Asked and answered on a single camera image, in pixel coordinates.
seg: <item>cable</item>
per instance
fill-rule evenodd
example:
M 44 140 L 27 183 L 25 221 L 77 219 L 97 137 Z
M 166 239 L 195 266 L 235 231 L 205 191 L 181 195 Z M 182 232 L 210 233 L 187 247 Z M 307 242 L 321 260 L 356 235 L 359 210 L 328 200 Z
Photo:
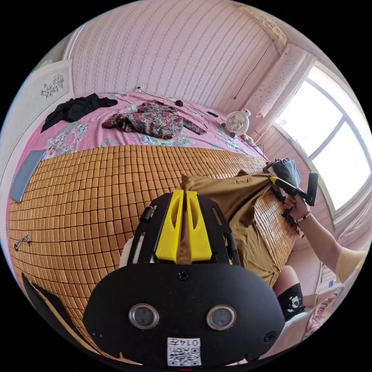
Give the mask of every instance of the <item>cable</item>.
M 166 101 L 169 101 L 169 102 L 173 102 L 172 100 L 168 99 L 168 98 L 165 98 L 165 97 L 159 97 L 159 96 L 154 96 L 153 94 L 150 94 L 150 93 L 147 93 L 145 91 L 143 91 L 141 88 L 139 89 L 142 93 L 144 94 L 148 94 L 149 96 L 151 97 L 156 97 L 156 98 L 159 98 L 161 100 L 166 100 Z
M 234 99 L 236 100 L 236 97 L 238 96 L 239 92 L 242 90 L 245 82 L 247 81 L 247 79 L 249 78 L 250 74 L 256 69 L 256 67 L 258 66 L 258 64 L 260 63 L 260 61 L 262 60 L 263 56 L 266 54 L 266 52 L 268 51 L 268 49 L 271 47 L 272 43 L 274 41 L 272 41 L 270 43 L 270 45 L 266 48 L 266 50 L 263 52 L 263 55 L 261 56 L 261 58 L 258 60 L 258 62 L 256 63 L 256 66 L 253 68 L 253 70 L 249 73 L 249 75 L 246 77 L 246 79 L 244 80 L 244 83 L 242 84 L 242 86 L 240 87 L 240 89 L 238 90 L 237 94 L 235 95 Z
M 262 146 L 262 152 L 265 153 L 265 148 L 264 148 L 264 145 L 262 143 L 260 143 L 259 145 L 250 145 L 250 142 L 245 140 L 245 139 L 244 140 L 242 139 L 241 141 L 242 142 L 247 142 L 249 147 L 260 147 L 260 146 Z

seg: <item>pink bedsheet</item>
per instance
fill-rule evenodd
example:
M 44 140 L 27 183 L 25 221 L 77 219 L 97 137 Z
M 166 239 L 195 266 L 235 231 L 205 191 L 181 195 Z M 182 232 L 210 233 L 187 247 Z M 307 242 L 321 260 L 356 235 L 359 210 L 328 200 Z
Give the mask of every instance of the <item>pink bedsheet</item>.
M 163 140 L 139 133 L 124 133 L 120 128 L 102 128 L 101 124 L 113 114 L 118 112 L 133 112 L 136 109 L 136 106 L 139 106 L 143 102 L 158 99 L 168 105 L 175 106 L 175 104 L 145 93 L 131 93 L 130 95 L 106 93 L 99 94 L 99 96 L 108 96 L 109 98 L 116 99 L 118 104 L 113 107 L 100 108 L 74 123 L 60 121 L 53 127 L 40 133 L 44 124 L 43 121 L 29 139 L 17 166 L 17 170 L 28 153 L 32 150 L 44 149 L 46 151 L 44 159 L 48 159 L 90 148 L 119 145 L 211 148 L 246 153 L 252 156 L 264 157 L 264 159 L 266 159 L 258 147 L 250 147 L 246 142 L 241 141 L 240 138 L 233 139 L 230 137 L 230 135 L 220 125 L 226 118 L 221 112 L 216 112 L 219 115 L 218 118 L 213 117 L 207 114 L 207 111 L 214 112 L 214 110 L 195 103 L 184 102 L 184 106 L 177 107 L 177 110 L 180 116 L 191 120 L 193 123 L 207 131 L 207 133 L 201 136 L 184 128 L 178 137 Z

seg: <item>person's hand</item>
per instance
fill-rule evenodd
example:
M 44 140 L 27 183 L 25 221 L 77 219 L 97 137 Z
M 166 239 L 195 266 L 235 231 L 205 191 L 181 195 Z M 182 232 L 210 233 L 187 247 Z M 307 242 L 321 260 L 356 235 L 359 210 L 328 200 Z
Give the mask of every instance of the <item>person's hand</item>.
M 304 199 L 300 196 L 296 195 L 295 197 L 287 195 L 284 199 L 284 208 L 289 209 L 292 208 L 290 215 L 295 219 L 298 220 L 301 217 L 305 216 L 309 212 L 309 207 L 305 203 Z

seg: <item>leg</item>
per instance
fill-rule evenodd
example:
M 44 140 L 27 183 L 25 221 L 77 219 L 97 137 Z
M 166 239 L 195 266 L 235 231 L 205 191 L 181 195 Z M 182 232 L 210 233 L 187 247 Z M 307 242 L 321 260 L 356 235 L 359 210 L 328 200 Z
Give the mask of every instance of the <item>leg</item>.
M 272 288 L 276 296 L 279 297 L 288 288 L 299 282 L 300 281 L 293 267 L 285 265 Z
M 282 308 L 285 321 L 304 311 L 300 281 L 291 266 L 284 266 L 273 290 Z

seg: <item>yellow bracket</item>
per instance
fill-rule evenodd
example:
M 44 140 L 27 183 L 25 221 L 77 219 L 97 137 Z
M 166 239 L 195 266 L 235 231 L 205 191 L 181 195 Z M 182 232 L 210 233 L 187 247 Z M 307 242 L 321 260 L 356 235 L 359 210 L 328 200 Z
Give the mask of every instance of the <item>yellow bracket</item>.
M 195 191 L 186 192 L 186 206 L 191 262 L 209 261 L 212 258 L 212 250 L 198 196 Z
M 278 177 L 270 177 L 270 181 L 275 184 L 275 182 L 278 180 Z
M 181 243 L 183 190 L 174 190 L 155 255 L 158 260 L 178 262 Z

